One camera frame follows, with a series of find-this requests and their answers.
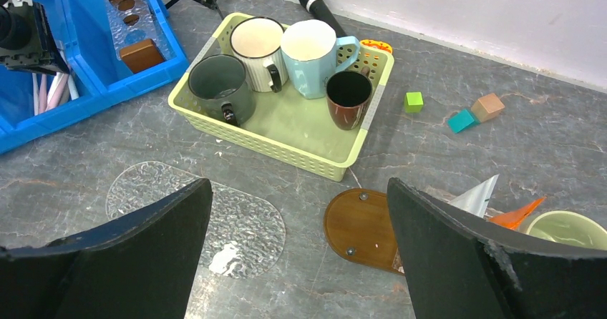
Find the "clear textured toothbrush holder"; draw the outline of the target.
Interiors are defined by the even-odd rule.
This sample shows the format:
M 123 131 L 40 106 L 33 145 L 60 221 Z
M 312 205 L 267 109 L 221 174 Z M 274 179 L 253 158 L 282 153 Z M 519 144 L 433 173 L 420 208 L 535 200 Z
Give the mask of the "clear textured toothbrush holder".
M 404 274 L 404 267 L 403 267 L 402 260 L 401 260 L 399 252 L 395 253 L 395 256 L 394 256 L 394 259 L 393 259 L 393 262 L 392 262 L 392 269 L 395 272 Z

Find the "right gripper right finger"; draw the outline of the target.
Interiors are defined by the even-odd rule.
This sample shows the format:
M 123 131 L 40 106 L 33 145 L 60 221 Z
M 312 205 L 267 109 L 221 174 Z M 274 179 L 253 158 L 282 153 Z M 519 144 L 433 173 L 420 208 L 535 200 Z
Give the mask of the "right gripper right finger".
M 417 318 L 604 318 L 606 252 L 496 225 L 393 177 L 389 216 Z

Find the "pale green ribbed mug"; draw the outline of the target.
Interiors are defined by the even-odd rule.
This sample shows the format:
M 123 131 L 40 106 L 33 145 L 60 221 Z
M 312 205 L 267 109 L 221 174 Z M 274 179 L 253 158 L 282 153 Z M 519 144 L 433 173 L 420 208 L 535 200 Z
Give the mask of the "pale green ribbed mug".
M 576 212 L 554 210 L 534 214 L 523 220 L 518 231 L 551 242 L 606 250 L 606 229 Z

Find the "orange toothpaste tube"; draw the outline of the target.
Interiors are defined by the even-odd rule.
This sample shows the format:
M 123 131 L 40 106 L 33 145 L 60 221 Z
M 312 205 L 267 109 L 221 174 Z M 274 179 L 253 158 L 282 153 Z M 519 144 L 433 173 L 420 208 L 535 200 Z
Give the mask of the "orange toothpaste tube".
M 523 220 L 527 218 L 545 200 L 546 197 L 541 197 L 517 210 L 491 217 L 489 221 L 501 227 L 516 230 L 519 228 Z

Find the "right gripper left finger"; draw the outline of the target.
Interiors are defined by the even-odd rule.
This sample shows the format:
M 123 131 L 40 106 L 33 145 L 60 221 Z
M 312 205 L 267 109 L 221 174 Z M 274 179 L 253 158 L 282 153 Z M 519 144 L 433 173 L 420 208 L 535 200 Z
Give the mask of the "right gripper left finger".
M 213 201 L 199 179 L 42 247 L 1 249 L 3 318 L 183 318 Z

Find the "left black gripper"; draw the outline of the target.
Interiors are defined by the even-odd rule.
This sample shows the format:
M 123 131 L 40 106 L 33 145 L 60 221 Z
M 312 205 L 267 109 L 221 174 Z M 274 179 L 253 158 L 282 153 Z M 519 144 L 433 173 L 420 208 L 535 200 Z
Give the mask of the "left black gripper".
M 1 65 L 52 76 L 69 71 L 39 2 L 1 7 Z

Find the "white toothpaste tube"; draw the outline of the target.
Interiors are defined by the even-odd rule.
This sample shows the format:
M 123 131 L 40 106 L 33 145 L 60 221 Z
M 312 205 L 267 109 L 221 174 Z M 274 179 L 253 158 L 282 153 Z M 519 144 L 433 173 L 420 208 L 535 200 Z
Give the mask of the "white toothpaste tube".
M 454 207 L 483 218 L 499 175 L 494 175 L 449 201 Z

